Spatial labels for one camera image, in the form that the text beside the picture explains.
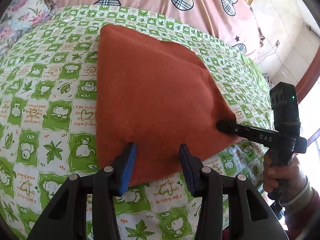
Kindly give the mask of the right forearm in striped sleeve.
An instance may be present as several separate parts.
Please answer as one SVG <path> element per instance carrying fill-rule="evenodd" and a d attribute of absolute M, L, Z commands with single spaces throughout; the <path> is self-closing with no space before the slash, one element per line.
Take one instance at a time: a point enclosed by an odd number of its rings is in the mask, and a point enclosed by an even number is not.
<path fill-rule="evenodd" d="M 307 182 L 304 189 L 293 200 L 282 202 L 289 239 L 296 239 L 306 228 L 319 207 L 318 192 Z"/>

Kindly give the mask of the person's right hand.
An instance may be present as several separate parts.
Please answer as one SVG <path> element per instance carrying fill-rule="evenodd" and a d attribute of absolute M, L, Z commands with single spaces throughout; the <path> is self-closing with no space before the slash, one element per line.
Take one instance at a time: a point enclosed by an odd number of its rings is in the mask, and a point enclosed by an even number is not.
<path fill-rule="evenodd" d="M 264 155 L 263 188 L 266 192 L 271 193 L 280 185 L 281 181 L 284 182 L 281 201 L 288 203 L 303 191 L 307 185 L 307 178 L 300 168 L 300 162 L 296 155 L 290 165 L 274 166 L 272 165 L 271 153 L 272 151 L 268 150 Z"/>

